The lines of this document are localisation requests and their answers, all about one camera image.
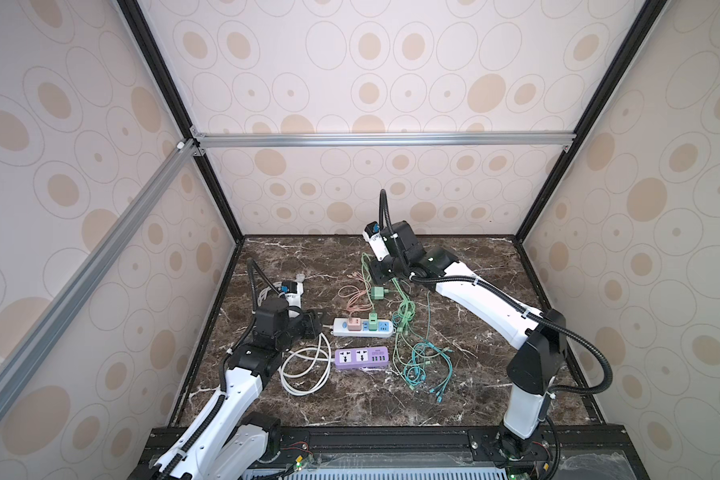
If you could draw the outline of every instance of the power strip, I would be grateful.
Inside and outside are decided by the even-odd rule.
[[[376,331],[368,328],[367,320],[362,321],[360,330],[350,330],[347,325],[348,322],[348,318],[335,318],[333,320],[333,331],[331,331],[331,333],[334,336],[360,336],[373,339],[388,339],[394,335],[394,325],[389,320],[379,320]]]
[[[389,351],[385,346],[369,346],[362,349],[336,350],[336,370],[361,369],[389,365]]]

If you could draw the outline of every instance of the coiled white cable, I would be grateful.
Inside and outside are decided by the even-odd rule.
[[[323,341],[326,342],[326,346],[328,348],[327,352],[321,348]],[[315,355],[306,356],[303,355],[302,352],[315,352]],[[302,360],[312,360],[312,363],[310,363],[309,367],[307,367],[307,369],[301,373],[286,373],[286,366],[288,365],[288,362],[290,362],[291,359],[293,359],[294,357],[298,357]],[[288,383],[287,379],[297,379],[309,373],[315,367],[317,362],[325,362],[326,369],[323,371],[320,379],[317,381],[313,388],[309,390],[300,390],[295,388],[294,386],[291,386]],[[295,352],[291,352],[288,358],[282,363],[282,365],[280,365],[280,384],[282,385],[282,388],[286,390],[286,392],[294,396],[305,396],[309,395],[310,393],[315,393],[317,390],[323,388],[323,386],[328,382],[328,377],[331,375],[331,362],[333,362],[331,343],[328,341],[325,333],[320,333],[320,335],[318,336],[317,346],[306,346]]]

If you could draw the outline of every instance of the purple power strip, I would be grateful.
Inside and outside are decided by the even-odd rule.
[[[389,365],[389,351],[385,346],[336,350],[336,370],[361,369],[366,366]]]

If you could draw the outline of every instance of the wallpaper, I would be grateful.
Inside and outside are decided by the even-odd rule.
[[[178,134],[107,0],[0,2],[0,364]]]
[[[720,1],[673,3],[567,175],[526,247],[608,421],[654,480],[720,480]]]
[[[232,254],[180,170],[0,423],[0,478],[118,480],[164,426]]]
[[[360,234],[385,188],[418,234],[514,234],[559,145],[208,150],[245,234]]]
[[[142,0],[198,130],[566,130],[642,0]]]

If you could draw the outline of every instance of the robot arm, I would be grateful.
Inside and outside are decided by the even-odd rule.
[[[255,413],[241,418],[277,372],[283,352],[302,338],[317,338],[322,330],[317,312],[300,308],[304,289],[299,280],[303,278],[267,281],[282,294],[268,296],[256,308],[241,345],[230,348],[222,361],[219,388],[173,447],[150,464],[146,478],[156,472],[160,480],[239,478],[256,460],[278,453],[279,420]],[[255,300],[255,286],[252,294]],[[249,332],[252,338],[243,342]],[[134,472],[132,478],[144,477]]]
[[[513,386],[500,443],[509,458],[522,458],[530,450],[530,437],[546,417],[553,395],[550,386],[566,357],[565,335],[560,332],[565,331],[565,318],[555,310],[541,312],[510,297],[445,248],[426,250],[407,222],[392,224],[384,190],[379,201],[379,222],[367,225],[363,232],[375,255],[370,264],[374,283],[381,285],[399,276],[426,286],[465,306],[518,350],[507,368]],[[550,324],[560,328],[550,328]]]

